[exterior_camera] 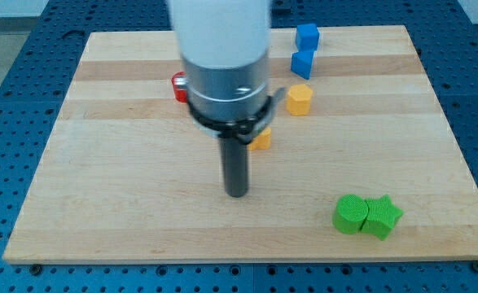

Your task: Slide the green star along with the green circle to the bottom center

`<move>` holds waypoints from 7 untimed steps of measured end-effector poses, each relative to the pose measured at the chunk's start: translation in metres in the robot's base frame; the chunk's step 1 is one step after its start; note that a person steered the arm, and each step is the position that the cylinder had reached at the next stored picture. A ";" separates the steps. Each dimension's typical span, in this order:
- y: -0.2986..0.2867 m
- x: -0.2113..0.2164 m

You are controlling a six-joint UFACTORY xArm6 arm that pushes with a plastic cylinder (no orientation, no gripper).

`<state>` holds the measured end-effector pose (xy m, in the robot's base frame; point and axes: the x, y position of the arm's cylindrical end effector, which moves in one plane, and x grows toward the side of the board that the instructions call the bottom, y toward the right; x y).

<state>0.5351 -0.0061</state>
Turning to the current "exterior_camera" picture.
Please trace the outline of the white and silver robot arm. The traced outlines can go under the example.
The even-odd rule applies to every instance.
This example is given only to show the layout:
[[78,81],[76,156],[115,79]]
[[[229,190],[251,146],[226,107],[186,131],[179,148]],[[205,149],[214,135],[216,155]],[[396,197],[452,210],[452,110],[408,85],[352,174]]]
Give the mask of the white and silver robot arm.
[[168,0],[189,112],[218,139],[226,193],[249,188],[247,145],[272,121],[268,0]]

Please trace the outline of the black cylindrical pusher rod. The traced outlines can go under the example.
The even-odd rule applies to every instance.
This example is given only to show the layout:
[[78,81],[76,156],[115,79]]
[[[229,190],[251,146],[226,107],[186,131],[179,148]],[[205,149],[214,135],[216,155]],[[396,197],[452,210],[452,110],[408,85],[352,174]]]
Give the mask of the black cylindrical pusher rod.
[[219,147],[225,191],[240,198],[249,188],[248,149],[234,138],[220,138]]

